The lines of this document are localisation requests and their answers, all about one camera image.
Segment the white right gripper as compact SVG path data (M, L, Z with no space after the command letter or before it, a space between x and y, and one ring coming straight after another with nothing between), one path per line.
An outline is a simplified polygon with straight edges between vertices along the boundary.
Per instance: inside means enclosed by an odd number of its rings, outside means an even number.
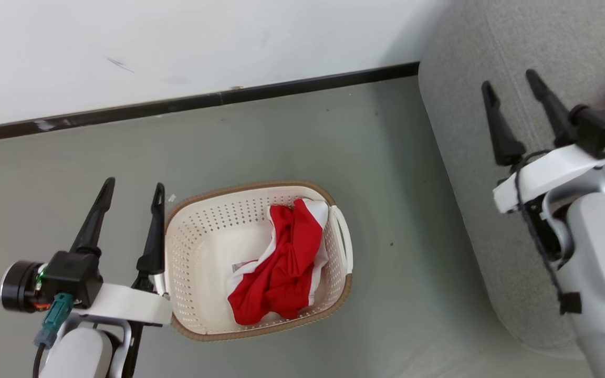
M518 206L515 179L519 179L519 192L524 203L570 182L594 168L605 167L605 158L593 158L576 146L569 119L569 110L559 97L545 84L535 69L526 70L526 80L546 114L554 134L555 150L527 164L494 188L494 203L500 213L508 213ZM501 111L501 101L489 81L481 85L487 125L499 166L514 166L523 160L524 145L516 139Z

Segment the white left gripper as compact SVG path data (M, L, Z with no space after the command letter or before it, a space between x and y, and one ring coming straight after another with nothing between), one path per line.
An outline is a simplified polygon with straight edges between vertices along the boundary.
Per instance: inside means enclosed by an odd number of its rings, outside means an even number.
M99 237L103 218L110 210L115 177L101 187L86 220L81 226L70 253L101 257ZM173 307L168 299L151 292L166 292L165 281L165 186L158 183L150 207L151 223L142 256L138 259L137 278L132 287L104 283L87 309L74 309L81 316L138 321L165 326L171 323Z

